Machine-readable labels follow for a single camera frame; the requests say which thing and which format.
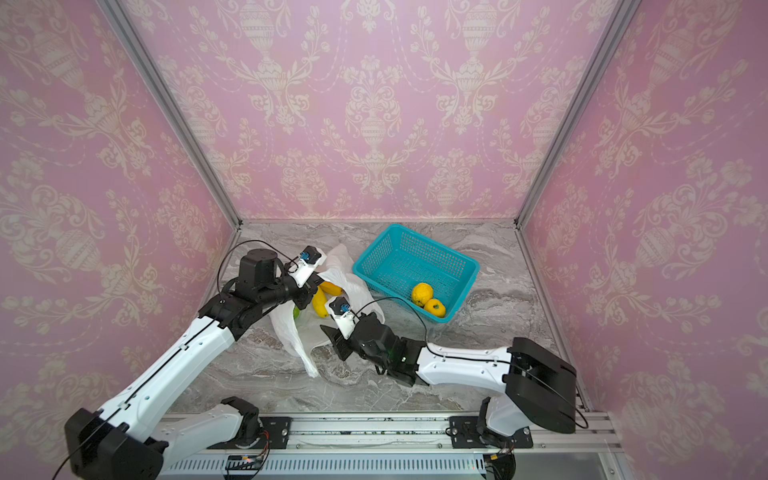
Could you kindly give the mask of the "yellow bumpy long fruit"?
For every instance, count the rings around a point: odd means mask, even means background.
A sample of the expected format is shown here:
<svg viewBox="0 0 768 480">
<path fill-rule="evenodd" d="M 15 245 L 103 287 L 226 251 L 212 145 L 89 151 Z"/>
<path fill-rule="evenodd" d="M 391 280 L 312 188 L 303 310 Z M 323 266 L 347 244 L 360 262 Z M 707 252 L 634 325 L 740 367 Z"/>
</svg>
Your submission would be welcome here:
<svg viewBox="0 0 768 480">
<path fill-rule="evenodd" d="M 315 314 L 320 318 L 326 318 L 329 313 L 326 308 L 327 297 L 322 289 L 318 289 L 314 294 L 311 305 Z"/>
</svg>

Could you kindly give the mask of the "orange yellow mango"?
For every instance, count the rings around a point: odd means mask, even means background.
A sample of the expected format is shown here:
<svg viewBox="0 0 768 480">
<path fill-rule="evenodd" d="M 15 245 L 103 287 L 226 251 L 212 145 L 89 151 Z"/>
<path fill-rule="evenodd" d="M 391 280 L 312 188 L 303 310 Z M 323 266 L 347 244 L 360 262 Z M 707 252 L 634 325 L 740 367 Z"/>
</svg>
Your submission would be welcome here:
<svg viewBox="0 0 768 480">
<path fill-rule="evenodd" d="M 320 289 L 324 292 L 324 294 L 327 297 L 337 297 L 337 296 L 341 296 L 344 293 L 341 287 L 328 281 L 324 281 L 320 285 Z"/>
</svg>

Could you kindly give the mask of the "white plastic bag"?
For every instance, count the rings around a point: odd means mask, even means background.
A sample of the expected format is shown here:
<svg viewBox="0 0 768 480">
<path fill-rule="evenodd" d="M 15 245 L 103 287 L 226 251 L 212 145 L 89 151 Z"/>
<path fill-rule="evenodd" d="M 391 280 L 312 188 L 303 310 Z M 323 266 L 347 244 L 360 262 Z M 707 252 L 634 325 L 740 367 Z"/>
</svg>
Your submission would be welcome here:
<svg viewBox="0 0 768 480">
<path fill-rule="evenodd" d="M 326 254 L 326 260 L 317 270 L 324 281 L 340 287 L 355 312 L 373 299 L 367 284 L 352 272 L 353 259 L 346 246 L 339 244 Z M 336 327 L 330 316 L 321 318 L 312 306 L 306 307 L 294 318 L 295 304 L 288 302 L 277 307 L 270 315 L 270 321 L 277 338 L 285 350 L 301 360 L 304 370 L 311 378 L 319 376 L 312 360 L 311 351 L 328 345 L 330 340 L 320 329 L 321 326 Z"/>
</svg>

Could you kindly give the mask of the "yellow bell pepper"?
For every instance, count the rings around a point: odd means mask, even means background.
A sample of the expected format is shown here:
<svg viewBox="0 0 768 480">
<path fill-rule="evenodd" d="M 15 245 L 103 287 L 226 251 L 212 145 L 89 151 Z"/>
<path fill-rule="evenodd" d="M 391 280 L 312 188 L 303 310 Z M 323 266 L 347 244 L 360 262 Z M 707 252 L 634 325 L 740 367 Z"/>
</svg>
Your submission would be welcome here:
<svg viewBox="0 0 768 480">
<path fill-rule="evenodd" d="M 424 305 L 424 310 L 437 318 L 444 318 L 447 313 L 446 306 L 436 298 L 428 300 Z"/>
</svg>

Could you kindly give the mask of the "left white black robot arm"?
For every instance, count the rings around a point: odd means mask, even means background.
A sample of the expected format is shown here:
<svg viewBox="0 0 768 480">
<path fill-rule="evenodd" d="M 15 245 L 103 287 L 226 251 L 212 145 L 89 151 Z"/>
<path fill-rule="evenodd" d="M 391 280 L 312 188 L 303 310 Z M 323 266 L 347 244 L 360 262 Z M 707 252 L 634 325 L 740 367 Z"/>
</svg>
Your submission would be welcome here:
<svg viewBox="0 0 768 480">
<path fill-rule="evenodd" d="M 325 253 L 306 247 L 282 262 L 262 246 L 239 263 L 190 326 L 144 373 L 95 411 L 84 408 L 65 423 L 65 465 L 80 479 L 155 479 L 168 467 L 213 445 L 249 448 L 269 439 L 259 409 L 230 396 L 177 426 L 162 422 L 168 409 L 221 353 L 254 324 L 284 307 L 307 306 L 322 282 Z"/>
</svg>

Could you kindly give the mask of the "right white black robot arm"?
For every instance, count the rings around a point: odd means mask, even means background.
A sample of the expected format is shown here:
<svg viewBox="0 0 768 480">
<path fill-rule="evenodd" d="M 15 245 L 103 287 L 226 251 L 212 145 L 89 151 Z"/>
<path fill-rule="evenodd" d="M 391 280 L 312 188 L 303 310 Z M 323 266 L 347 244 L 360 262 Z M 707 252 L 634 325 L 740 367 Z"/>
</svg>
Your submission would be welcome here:
<svg viewBox="0 0 768 480">
<path fill-rule="evenodd" d="M 321 330 L 341 360 L 355 354 L 407 387 L 448 384 L 492 391 L 481 402 L 476 427 L 484 445 L 507 447 L 532 425 L 560 434 L 580 427 L 575 368 L 528 338 L 496 349 L 449 348 L 398 336 L 374 313 L 358 320 L 336 316 Z"/>
</svg>

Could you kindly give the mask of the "teal plastic basket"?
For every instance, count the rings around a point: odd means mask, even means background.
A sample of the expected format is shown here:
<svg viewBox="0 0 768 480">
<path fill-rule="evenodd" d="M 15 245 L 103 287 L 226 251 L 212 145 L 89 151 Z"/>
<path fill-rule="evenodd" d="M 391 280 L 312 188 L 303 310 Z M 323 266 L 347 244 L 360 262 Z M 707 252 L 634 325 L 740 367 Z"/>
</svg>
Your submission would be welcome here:
<svg viewBox="0 0 768 480">
<path fill-rule="evenodd" d="M 433 288 L 446 307 L 439 317 L 422 311 L 436 323 L 450 322 L 466 300 L 480 271 L 473 258 L 400 224 L 388 226 L 353 265 L 355 275 L 371 288 L 409 301 L 420 283 Z"/>
</svg>

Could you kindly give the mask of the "aluminium front rail frame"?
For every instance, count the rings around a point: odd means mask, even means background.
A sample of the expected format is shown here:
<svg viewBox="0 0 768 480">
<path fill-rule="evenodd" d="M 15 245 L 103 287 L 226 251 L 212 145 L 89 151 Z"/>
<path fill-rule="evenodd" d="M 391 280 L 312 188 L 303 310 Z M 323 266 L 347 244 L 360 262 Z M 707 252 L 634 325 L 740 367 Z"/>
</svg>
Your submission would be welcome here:
<svg viewBox="0 0 768 480">
<path fill-rule="evenodd" d="M 177 426 L 194 415 L 171 414 Z M 558 434 L 530 426 L 532 449 L 454 449 L 444 433 L 470 412 L 288 413 L 285 450 L 213 445 L 155 479 L 630 479 L 612 422 L 589 413 L 587 426 Z"/>
</svg>

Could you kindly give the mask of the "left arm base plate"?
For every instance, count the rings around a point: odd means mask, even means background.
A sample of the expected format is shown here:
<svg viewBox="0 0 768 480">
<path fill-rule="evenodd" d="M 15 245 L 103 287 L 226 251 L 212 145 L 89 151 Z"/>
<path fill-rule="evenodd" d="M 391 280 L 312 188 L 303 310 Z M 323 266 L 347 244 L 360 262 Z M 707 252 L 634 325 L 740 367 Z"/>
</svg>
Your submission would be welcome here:
<svg viewBox="0 0 768 480">
<path fill-rule="evenodd" d="M 234 444 L 241 449 L 285 450 L 292 421 L 293 419 L 287 416 L 267 416 L 245 420 Z"/>
</svg>

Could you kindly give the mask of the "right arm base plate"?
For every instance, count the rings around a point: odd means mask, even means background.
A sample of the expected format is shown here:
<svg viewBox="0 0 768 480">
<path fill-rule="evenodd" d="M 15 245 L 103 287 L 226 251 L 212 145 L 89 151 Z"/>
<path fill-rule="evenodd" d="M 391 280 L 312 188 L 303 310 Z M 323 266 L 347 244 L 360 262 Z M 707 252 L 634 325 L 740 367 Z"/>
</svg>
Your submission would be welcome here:
<svg viewBox="0 0 768 480">
<path fill-rule="evenodd" d="M 510 437 L 492 432 L 480 426 L 478 416 L 452 416 L 444 433 L 451 440 L 454 449 L 496 448 L 499 450 L 532 449 L 534 442 L 527 427 L 521 428 Z"/>
</svg>

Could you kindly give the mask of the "left corner aluminium post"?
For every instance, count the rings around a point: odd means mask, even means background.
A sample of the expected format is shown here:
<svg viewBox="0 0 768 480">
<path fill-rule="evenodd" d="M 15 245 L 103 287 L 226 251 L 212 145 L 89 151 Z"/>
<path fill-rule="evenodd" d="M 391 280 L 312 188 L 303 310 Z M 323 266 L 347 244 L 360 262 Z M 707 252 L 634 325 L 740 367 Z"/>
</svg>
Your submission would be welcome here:
<svg viewBox="0 0 768 480">
<path fill-rule="evenodd" d="M 159 65 L 154 60 L 132 20 L 127 9 L 120 1 L 97 0 L 96 4 L 121 42 L 127 55 L 143 79 L 147 89 L 155 100 L 168 124 L 176 135 L 180 145 L 190 157 L 202 181 L 212 194 L 228 223 L 238 230 L 242 219 L 234 203 L 225 191 L 214 168 L 206 158 L 202 144 L 197 140 L 189 122 L 186 120 L 179 103 L 174 98 L 165 82 Z"/>
</svg>

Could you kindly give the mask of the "corner aluminium post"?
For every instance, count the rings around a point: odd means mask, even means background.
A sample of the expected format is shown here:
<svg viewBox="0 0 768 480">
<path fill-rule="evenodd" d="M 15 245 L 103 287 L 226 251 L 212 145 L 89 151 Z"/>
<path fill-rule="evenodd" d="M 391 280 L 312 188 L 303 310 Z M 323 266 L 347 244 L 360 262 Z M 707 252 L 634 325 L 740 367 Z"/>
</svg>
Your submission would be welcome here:
<svg viewBox="0 0 768 480">
<path fill-rule="evenodd" d="M 202 181 L 212 194 L 228 223 L 238 230 L 242 219 L 234 203 L 225 191 L 214 168 L 206 158 L 202 144 L 197 140 L 189 122 L 186 120 L 179 103 L 174 98 L 165 82 L 159 65 L 154 60 L 132 20 L 127 9 L 120 1 L 97 0 L 96 4 L 121 42 L 127 55 L 143 79 L 147 89 L 155 100 L 168 124 L 176 135 L 180 145 L 190 157 Z"/>
<path fill-rule="evenodd" d="M 520 213 L 516 218 L 516 226 L 519 231 L 522 231 L 530 222 L 560 157 L 589 106 L 590 100 L 640 4 L 640 0 L 621 0 L 616 3 L 596 49 L 585 67 L 574 96 L 555 132 L 553 141 L 546 151 L 544 160 L 525 196 Z"/>
</svg>

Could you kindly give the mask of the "right corner aluminium post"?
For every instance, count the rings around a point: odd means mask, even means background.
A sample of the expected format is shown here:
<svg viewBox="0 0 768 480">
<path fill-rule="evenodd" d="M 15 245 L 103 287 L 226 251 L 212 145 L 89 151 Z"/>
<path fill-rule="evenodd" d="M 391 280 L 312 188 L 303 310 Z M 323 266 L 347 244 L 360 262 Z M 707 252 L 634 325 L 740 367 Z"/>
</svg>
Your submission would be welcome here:
<svg viewBox="0 0 768 480">
<path fill-rule="evenodd" d="M 596 49 L 585 67 L 574 96 L 555 132 L 553 141 L 546 151 L 544 160 L 525 196 L 520 213 L 516 218 L 516 226 L 519 231 L 522 231 L 530 222 L 560 157 L 589 106 L 590 100 L 640 4 L 640 0 L 621 0 L 616 3 Z"/>
</svg>

